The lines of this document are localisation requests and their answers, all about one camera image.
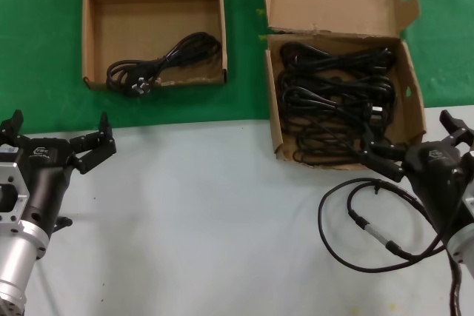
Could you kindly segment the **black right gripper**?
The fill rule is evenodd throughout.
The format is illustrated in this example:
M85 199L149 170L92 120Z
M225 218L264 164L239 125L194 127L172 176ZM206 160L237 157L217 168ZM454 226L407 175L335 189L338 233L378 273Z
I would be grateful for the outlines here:
M443 244L448 244L466 226L466 208L460 204L466 189L466 174L455 147L461 143L472 147L474 135L464 121L452 117L447 110L441 111L439 121L448 133L442 142L425 142L408 150L406 144L377 141L370 126L365 124L360 163L397 183L406 175L435 231L440 233L448 222L452 223L441 239Z

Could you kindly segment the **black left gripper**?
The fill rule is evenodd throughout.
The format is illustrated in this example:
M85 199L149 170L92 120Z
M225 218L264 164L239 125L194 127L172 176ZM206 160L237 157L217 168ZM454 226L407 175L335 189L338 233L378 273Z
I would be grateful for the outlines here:
M20 135L23 122L21 110L15 110L11 118L2 121L0 142L23 149L30 164L27 179L30 196L21 219L52 235L73 166L84 175L116 154L112 127L107 113L103 112L97 132L68 141Z

